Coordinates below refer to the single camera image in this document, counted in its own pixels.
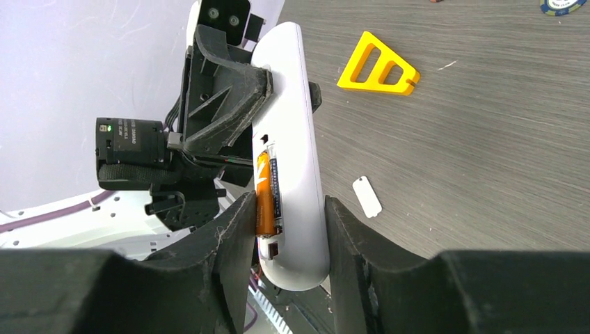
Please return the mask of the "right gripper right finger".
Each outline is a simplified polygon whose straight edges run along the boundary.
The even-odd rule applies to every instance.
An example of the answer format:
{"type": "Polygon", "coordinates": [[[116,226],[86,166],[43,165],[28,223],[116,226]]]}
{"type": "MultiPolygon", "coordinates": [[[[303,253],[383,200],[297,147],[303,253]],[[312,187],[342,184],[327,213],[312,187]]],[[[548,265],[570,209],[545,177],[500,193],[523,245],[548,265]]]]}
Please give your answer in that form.
{"type": "Polygon", "coordinates": [[[337,333],[441,333],[436,264],[325,198],[337,333]]]}

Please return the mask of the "black AAA battery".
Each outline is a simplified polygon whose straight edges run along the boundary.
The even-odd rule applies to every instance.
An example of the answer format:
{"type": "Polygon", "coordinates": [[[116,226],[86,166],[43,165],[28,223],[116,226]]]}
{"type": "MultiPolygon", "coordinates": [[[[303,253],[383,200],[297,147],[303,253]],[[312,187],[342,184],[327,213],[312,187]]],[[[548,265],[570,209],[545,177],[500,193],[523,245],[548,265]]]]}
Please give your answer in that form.
{"type": "Polygon", "coordinates": [[[274,225],[277,233],[282,233],[282,203],[280,197],[280,186],[278,182],[278,163],[276,159],[276,145],[270,143],[266,147],[266,152],[269,155],[269,167],[271,174],[271,193],[273,196],[273,215],[274,225]]]}

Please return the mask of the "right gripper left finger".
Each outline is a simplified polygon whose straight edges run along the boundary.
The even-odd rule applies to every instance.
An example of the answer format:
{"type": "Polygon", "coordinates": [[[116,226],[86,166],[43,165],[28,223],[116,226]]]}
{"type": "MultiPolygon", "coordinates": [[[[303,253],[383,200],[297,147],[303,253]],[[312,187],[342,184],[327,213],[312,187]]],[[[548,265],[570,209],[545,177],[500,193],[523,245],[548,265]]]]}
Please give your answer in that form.
{"type": "Polygon", "coordinates": [[[145,261],[157,270],[148,333],[242,333],[253,257],[253,192],[145,261]]]}

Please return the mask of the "white remote control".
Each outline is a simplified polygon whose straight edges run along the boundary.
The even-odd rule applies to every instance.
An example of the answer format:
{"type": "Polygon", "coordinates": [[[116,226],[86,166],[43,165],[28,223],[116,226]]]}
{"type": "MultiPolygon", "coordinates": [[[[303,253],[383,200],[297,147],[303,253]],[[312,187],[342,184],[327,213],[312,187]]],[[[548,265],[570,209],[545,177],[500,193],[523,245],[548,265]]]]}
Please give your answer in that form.
{"type": "Polygon", "coordinates": [[[282,233],[257,236],[260,264],[281,289],[313,289],[327,277],[330,257],[300,26],[284,22],[272,28],[251,63],[273,79],[273,93],[252,122],[253,175],[258,156],[274,143],[282,203],[282,233]]]}

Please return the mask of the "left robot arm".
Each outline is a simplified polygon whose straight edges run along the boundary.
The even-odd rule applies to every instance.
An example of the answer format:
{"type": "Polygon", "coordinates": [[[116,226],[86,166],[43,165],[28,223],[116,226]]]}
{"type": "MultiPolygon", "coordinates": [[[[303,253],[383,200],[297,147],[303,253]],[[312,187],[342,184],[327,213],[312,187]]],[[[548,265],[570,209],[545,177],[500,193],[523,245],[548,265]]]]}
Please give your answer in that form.
{"type": "Polygon", "coordinates": [[[255,180],[265,202],[257,230],[263,258],[323,253],[321,182],[312,115],[319,87],[308,81],[301,28],[285,22],[246,51],[224,31],[197,25],[186,50],[176,127],[100,118],[97,179],[107,191],[147,190],[170,229],[204,223],[214,212],[210,183],[255,180]]]}

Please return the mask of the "white battery cover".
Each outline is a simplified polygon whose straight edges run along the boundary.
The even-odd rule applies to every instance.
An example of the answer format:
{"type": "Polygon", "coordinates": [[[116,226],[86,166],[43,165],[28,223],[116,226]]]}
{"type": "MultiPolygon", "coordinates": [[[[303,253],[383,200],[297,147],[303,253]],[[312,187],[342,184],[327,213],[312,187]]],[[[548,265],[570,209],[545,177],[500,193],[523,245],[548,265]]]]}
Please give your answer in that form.
{"type": "Polygon", "coordinates": [[[377,217],[383,208],[368,178],[360,176],[353,182],[352,187],[365,216],[377,217]]]}

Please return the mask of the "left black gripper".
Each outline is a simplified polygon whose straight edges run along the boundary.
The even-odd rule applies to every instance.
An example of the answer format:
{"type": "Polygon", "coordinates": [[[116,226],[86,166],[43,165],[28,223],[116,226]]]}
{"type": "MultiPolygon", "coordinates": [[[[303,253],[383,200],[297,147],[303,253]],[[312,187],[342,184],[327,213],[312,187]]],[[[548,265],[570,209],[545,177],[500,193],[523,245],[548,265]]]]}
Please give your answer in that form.
{"type": "MultiPolygon", "coordinates": [[[[246,186],[253,178],[253,118],[273,93],[270,71],[251,65],[252,52],[227,44],[225,33],[197,25],[186,53],[176,109],[180,144],[172,168],[186,180],[219,177],[246,186]]],[[[312,113],[321,87],[308,82],[312,113]]]]}

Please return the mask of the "yellow plastic triangle frame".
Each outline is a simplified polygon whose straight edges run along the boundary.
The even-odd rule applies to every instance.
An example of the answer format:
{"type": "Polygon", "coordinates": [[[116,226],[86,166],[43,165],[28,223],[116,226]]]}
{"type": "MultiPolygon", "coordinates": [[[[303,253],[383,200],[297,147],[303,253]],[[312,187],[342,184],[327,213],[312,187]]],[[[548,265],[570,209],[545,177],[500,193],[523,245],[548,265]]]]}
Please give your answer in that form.
{"type": "Polygon", "coordinates": [[[364,31],[337,81],[337,86],[345,90],[410,95],[419,80],[420,73],[410,63],[373,33],[364,31]],[[358,76],[374,50],[378,50],[380,54],[367,79],[360,81],[358,76]],[[396,66],[402,70],[398,82],[386,83],[385,80],[391,69],[396,66]]]}

